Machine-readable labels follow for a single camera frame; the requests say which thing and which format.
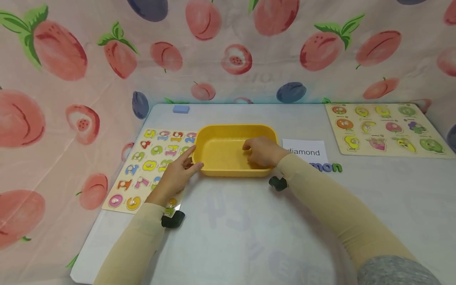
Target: wrist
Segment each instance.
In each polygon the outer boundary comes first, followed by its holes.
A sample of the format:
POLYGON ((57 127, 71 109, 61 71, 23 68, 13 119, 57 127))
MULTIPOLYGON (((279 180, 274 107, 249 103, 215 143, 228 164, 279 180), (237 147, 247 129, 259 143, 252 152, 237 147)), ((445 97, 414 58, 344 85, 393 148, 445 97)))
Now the wrist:
POLYGON ((277 150, 274 155, 273 155, 273 158, 272 158, 272 165, 274 167, 276 167, 279 162, 287 155, 289 155, 291 152, 289 152, 288 150, 286 149, 283 149, 280 147, 279 150, 277 150))
POLYGON ((151 204, 166 207, 166 206, 168 206, 168 200, 169 200, 169 197, 166 193, 167 193, 167 191, 163 191, 163 189, 159 189, 157 186, 146 198, 145 203, 151 203, 151 204))

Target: white table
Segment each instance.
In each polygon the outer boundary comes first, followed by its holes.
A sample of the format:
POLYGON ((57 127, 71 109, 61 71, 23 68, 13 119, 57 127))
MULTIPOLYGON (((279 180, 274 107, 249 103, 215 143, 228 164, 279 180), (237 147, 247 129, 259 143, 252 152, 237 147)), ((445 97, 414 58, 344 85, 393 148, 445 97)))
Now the white table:
MULTIPOLYGON (((444 284, 456 280, 456 160, 343 156, 322 105, 196 104, 174 114, 153 107, 144 128, 199 130, 207 124, 267 124, 279 139, 324 140, 329 173, 362 199, 444 284)), ((143 284, 352 285, 344 249, 268 178, 197 177, 186 190, 179 229, 167 230, 143 284)), ((92 284, 132 215, 102 210, 71 271, 92 284)))

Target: blue sponge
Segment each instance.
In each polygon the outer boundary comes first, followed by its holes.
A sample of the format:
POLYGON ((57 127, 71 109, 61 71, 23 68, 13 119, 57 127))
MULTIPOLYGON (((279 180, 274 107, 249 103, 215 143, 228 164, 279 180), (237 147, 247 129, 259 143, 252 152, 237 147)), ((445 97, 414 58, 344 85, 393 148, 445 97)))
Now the blue sponge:
POLYGON ((174 105, 172 109, 173 113, 188 114, 190 111, 190 106, 187 105, 174 105))

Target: gray sleeve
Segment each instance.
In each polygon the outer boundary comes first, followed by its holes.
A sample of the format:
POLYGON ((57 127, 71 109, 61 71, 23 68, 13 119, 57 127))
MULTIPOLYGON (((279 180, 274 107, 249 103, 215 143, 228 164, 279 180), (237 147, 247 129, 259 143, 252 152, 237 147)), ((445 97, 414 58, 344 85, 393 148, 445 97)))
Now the gray sleeve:
POLYGON ((367 260, 358 270, 358 285, 441 285, 421 264, 410 259, 382 255, 367 260))

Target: fruit puzzle board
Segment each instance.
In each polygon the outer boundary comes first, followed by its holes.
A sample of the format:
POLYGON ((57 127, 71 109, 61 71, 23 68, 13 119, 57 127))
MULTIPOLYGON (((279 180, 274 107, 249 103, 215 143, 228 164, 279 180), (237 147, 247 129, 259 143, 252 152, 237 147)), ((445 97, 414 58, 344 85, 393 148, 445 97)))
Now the fruit puzzle board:
MULTIPOLYGON (((195 132, 146 129, 138 136, 102 209, 134 214, 160 182, 169 163, 195 142, 195 132)), ((183 189, 168 201, 165 215, 180 209, 183 189)))
POLYGON ((326 104, 343 155, 456 158, 414 104, 326 104))

